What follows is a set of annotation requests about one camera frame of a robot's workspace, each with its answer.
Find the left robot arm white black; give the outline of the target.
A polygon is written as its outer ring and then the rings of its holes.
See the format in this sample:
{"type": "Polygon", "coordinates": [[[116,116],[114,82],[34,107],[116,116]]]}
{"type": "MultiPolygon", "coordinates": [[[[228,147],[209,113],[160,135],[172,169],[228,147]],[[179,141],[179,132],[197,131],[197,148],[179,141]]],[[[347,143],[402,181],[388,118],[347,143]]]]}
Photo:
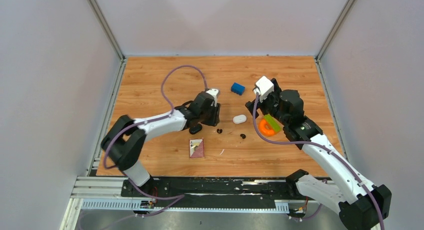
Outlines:
{"type": "Polygon", "coordinates": [[[132,180],[135,192],[142,197],[149,196],[153,191],[152,177],[139,161],[144,143],[170,132],[188,129],[195,134],[202,125],[216,126],[220,121],[219,94],[218,89],[202,91],[193,101],[149,118],[132,119],[122,115],[100,146],[115,166],[132,180]]]}

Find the white earbud charging case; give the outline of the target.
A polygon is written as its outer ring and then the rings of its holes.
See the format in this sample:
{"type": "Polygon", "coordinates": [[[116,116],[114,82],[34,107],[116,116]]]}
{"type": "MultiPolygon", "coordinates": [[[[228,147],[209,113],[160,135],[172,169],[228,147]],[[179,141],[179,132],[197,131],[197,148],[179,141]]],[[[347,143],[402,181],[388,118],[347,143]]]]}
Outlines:
{"type": "Polygon", "coordinates": [[[243,114],[236,115],[233,117],[232,121],[234,124],[241,124],[247,121],[247,116],[243,114]]]}

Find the black earbud case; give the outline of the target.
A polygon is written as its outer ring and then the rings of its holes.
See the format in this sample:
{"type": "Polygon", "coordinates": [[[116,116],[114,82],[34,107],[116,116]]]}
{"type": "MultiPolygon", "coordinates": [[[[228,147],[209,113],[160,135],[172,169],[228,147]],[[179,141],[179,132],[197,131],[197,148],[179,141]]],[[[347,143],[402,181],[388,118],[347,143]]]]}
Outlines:
{"type": "Polygon", "coordinates": [[[194,135],[194,134],[200,132],[202,129],[203,129],[202,124],[197,123],[196,125],[189,127],[188,131],[189,131],[190,134],[194,135]]]}

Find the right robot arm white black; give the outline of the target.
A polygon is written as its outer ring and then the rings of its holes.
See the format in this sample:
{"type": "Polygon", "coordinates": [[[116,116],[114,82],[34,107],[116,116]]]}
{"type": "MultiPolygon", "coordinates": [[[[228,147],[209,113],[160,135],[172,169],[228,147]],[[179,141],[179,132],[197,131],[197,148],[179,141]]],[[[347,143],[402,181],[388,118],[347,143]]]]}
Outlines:
{"type": "Polygon", "coordinates": [[[325,184],[299,169],[286,177],[286,194],[292,199],[310,197],[338,214],[348,230],[383,230],[392,193],[377,186],[356,170],[330,143],[323,130],[304,112],[296,90],[282,90],[276,79],[262,76],[253,89],[254,101],[245,104],[252,117],[260,110],[282,124],[287,138],[280,145],[296,145],[328,174],[334,185],[325,184]]]}

